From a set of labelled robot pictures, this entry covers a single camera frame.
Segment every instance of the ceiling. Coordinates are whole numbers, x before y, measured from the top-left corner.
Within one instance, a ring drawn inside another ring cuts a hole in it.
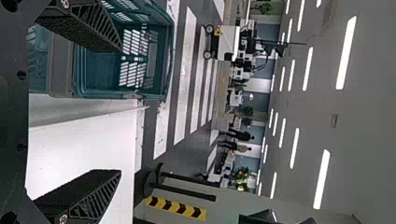
[[[301,1],[290,1],[282,32],[293,18],[291,46],[277,62],[270,110],[279,113],[276,136],[266,132],[267,163],[262,166],[262,195],[270,196],[277,172],[275,199],[312,206],[324,149],[332,154],[321,209],[355,214],[362,223],[392,223],[396,201],[396,45],[395,1],[305,0],[301,32],[297,32]],[[335,89],[347,22],[358,16],[345,87]],[[302,91],[306,57],[313,46],[307,91]],[[294,79],[288,92],[291,60]],[[286,67],[279,92],[282,67]],[[338,115],[336,127],[332,115]],[[282,148],[278,141],[286,118]],[[294,132],[300,128],[294,169],[289,167]]]

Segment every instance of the warning stripe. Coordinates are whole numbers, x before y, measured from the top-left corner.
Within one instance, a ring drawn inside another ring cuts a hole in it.
[[[184,203],[171,202],[163,198],[148,197],[146,199],[146,206],[183,217],[189,217],[201,221],[206,220],[206,209],[186,205]]]

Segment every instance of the teal plastic crate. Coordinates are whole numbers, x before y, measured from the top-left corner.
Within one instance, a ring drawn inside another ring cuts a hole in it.
[[[164,100],[174,60],[175,25],[152,0],[102,1],[122,39],[122,52],[75,45],[75,97]]]
[[[26,36],[28,52],[29,91],[32,93],[47,92],[49,52],[53,32],[40,25],[29,27]]]

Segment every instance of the ceiling light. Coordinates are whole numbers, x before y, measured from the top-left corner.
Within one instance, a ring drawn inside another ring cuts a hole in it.
[[[274,179],[273,179],[273,186],[271,188],[271,199],[274,199],[274,194],[275,194],[275,187],[276,187],[276,179],[277,179],[277,173],[274,173]]]
[[[262,170],[259,170],[259,173],[257,174],[257,182],[256,182],[256,185],[259,185],[259,182],[260,182],[260,172],[261,172]]]
[[[320,209],[323,197],[324,185],[326,183],[327,171],[329,168],[330,152],[327,149],[323,151],[322,162],[320,165],[319,179],[317,184],[317,192],[315,193],[314,208]]]
[[[260,185],[259,185],[259,193],[258,193],[258,195],[262,196],[262,183],[260,183]]]
[[[273,217],[274,217],[274,222],[277,222],[277,218],[274,211],[273,211]]]
[[[289,14],[290,0],[286,3],[286,15]]]
[[[275,75],[273,75],[273,80],[271,82],[271,92],[274,90]]]
[[[262,153],[264,152],[264,145],[265,145],[265,136],[264,136],[264,138],[262,139]]]
[[[264,158],[262,159],[263,164],[267,162],[267,153],[268,153],[268,145],[265,145]]]
[[[293,19],[290,19],[290,21],[289,21],[289,31],[288,31],[288,43],[290,43],[291,27],[292,26],[293,26]]]
[[[282,68],[282,76],[280,77],[279,91],[283,90],[283,80],[285,79],[285,70],[286,68]]]
[[[305,8],[305,0],[301,0],[300,16],[298,18],[297,32],[301,31],[301,23],[303,22],[304,8]]]
[[[340,67],[338,69],[337,84],[335,88],[342,90],[346,81],[347,66],[349,63],[350,50],[352,48],[353,35],[355,34],[357,17],[350,19],[346,26],[346,37],[344,40],[343,53],[341,54]]]
[[[293,147],[291,149],[291,157],[290,157],[290,169],[291,170],[294,168],[294,161],[296,159],[296,151],[297,151],[299,137],[300,137],[300,129],[296,128],[296,132],[294,134]]]
[[[274,109],[271,109],[271,114],[270,114],[270,124],[269,124],[269,128],[271,129],[272,127],[272,116],[274,115]]]
[[[277,116],[278,116],[278,114],[277,114],[277,112],[276,112],[276,114],[275,114],[275,121],[274,121],[273,136],[275,136],[275,134],[276,134]]]
[[[282,38],[280,39],[280,43],[283,44],[285,42],[285,32],[282,33]]]
[[[294,77],[294,66],[296,64],[296,61],[293,59],[293,61],[291,61],[291,69],[290,69],[290,77],[289,77],[289,87],[288,87],[288,91],[291,91],[291,85],[293,83],[293,77]]]
[[[304,76],[303,91],[306,91],[308,86],[309,73],[311,72],[312,54],[314,53],[314,47],[311,47],[308,51],[308,57],[306,59],[306,68]]]
[[[279,148],[282,148],[283,145],[283,136],[285,135],[285,127],[286,127],[286,119],[283,118],[282,129],[280,130]]]

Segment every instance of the person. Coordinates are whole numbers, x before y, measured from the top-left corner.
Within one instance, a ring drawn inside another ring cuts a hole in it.
[[[244,141],[244,142],[248,142],[250,139],[254,140],[254,136],[251,135],[250,133],[248,133],[248,132],[241,133],[241,132],[238,132],[237,130],[234,130],[232,128],[228,129],[228,132],[226,134],[227,134],[227,136],[237,138],[240,141]]]
[[[235,142],[230,142],[227,140],[224,140],[222,142],[219,142],[219,146],[220,147],[227,147],[228,149],[232,150],[232,151],[240,151],[240,152],[247,152],[248,150],[251,150],[251,147],[247,147],[247,146],[242,146],[242,145],[238,145]]]

